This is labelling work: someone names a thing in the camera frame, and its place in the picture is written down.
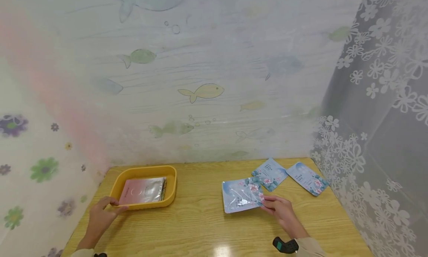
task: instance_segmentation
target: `purple flower print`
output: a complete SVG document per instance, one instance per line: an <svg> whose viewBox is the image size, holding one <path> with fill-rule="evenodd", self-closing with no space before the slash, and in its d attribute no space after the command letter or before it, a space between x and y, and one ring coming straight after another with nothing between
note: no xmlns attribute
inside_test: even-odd
<svg viewBox="0 0 428 257"><path fill-rule="evenodd" d="M28 120L22 115L6 114L0 117L0 133L3 137L17 137L25 131Z"/></svg>
<svg viewBox="0 0 428 257"><path fill-rule="evenodd" d="M56 124L55 122L51 125L51 130L52 131L58 131L59 130L59 125Z"/></svg>
<svg viewBox="0 0 428 257"><path fill-rule="evenodd" d="M8 164L0 166L0 175L7 175L10 172L10 166Z"/></svg>
<svg viewBox="0 0 428 257"><path fill-rule="evenodd" d="M61 206L58 207L60 212L60 217L68 217L73 214L74 209L76 209L76 203L73 198L66 199L62 201Z"/></svg>
<svg viewBox="0 0 428 257"><path fill-rule="evenodd" d="M56 248L51 248L51 250L48 253L48 257L61 257L62 250L59 252L56 251Z"/></svg>

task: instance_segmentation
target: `flower wallpaper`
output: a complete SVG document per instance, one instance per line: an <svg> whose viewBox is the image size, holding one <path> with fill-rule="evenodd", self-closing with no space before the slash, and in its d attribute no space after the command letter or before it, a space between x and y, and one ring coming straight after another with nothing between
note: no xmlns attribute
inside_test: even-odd
<svg viewBox="0 0 428 257"><path fill-rule="evenodd" d="M59 257L102 176L12 74L0 58L0 256Z"/></svg>

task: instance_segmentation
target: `black strap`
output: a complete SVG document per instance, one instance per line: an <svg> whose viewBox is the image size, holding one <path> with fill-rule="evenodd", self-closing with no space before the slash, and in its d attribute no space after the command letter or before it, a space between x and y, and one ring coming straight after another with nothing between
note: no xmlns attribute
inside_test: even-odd
<svg viewBox="0 0 428 257"><path fill-rule="evenodd" d="M296 240L290 240L288 242L282 241L279 237L276 237L273 240L273 246L282 253L285 254L292 254L299 249L299 245L297 244Z"/></svg>

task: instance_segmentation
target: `white lace curtain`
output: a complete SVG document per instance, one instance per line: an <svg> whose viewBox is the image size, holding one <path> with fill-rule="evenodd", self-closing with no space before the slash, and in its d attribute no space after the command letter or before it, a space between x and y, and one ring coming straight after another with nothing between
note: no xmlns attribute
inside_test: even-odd
<svg viewBox="0 0 428 257"><path fill-rule="evenodd" d="M375 256L428 255L428 0L363 0L311 156Z"/></svg>

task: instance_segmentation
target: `light blue packet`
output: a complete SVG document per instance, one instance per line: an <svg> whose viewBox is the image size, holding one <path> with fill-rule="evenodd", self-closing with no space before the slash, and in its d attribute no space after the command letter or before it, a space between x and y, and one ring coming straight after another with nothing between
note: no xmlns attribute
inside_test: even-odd
<svg viewBox="0 0 428 257"><path fill-rule="evenodd" d="M273 158L269 158L265 163L254 170L251 175L257 176L260 183L272 192L276 187L287 178L287 171L278 164Z"/></svg>
<svg viewBox="0 0 428 257"><path fill-rule="evenodd" d="M326 180L322 179L318 174L301 162L290 167L287 173L315 197L318 197L328 186Z"/></svg>
<svg viewBox="0 0 428 257"><path fill-rule="evenodd" d="M222 183L225 213L240 212L262 206L265 200L257 177Z"/></svg>

